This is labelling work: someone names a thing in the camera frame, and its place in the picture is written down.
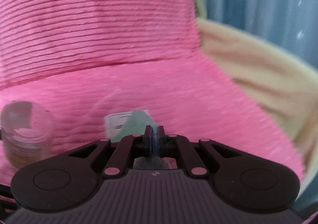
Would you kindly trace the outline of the green grey cleaning cloth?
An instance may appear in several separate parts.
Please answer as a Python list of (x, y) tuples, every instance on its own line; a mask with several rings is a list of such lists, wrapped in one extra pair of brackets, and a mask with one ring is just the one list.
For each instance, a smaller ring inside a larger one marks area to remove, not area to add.
[(120, 142), (120, 140), (128, 135), (144, 134), (147, 125), (152, 127), (151, 156), (150, 158), (140, 157), (134, 160), (134, 169), (172, 169), (170, 160), (159, 157), (159, 137), (158, 124), (145, 112), (135, 110), (129, 114), (126, 121), (119, 129), (119, 132), (111, 137), (112, 142)]

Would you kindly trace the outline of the clear plastic jar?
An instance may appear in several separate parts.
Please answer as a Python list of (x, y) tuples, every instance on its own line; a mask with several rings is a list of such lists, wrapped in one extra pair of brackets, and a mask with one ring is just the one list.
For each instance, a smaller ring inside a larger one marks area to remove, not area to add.
[(53, 133), (53, 117), (38, 103), (12, 101), (1, 110), (4, 154), (16, 169), (49, 158)]

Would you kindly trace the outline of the white blanket label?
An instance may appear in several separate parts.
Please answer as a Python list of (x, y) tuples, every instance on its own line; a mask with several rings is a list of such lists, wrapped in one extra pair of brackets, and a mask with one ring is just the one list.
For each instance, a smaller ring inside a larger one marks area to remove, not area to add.
[(153, 125), (148, 110), (117, 112), (104, 117), (106, 137), (119, 142), (123, 137), (143, 134), (147, 125)]

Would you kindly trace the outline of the blue star curtain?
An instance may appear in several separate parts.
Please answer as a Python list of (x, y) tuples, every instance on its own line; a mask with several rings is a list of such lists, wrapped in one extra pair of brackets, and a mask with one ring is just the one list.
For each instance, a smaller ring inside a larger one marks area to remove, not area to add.
[(317, 66), (317, 0), (205, 0), (207, 17)]

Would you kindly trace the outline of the pink corduroy blanket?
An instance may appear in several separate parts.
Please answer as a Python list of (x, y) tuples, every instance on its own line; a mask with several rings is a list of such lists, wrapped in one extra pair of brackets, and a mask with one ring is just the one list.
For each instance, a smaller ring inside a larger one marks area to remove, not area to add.
[(194, 0), (1, 0), (1, 105), (55, 119), (52, 152), (104, 138), (104, 118), (147, 110), (166, 131), (209, 138), (303, 177), (281, 128), (200, 47)]

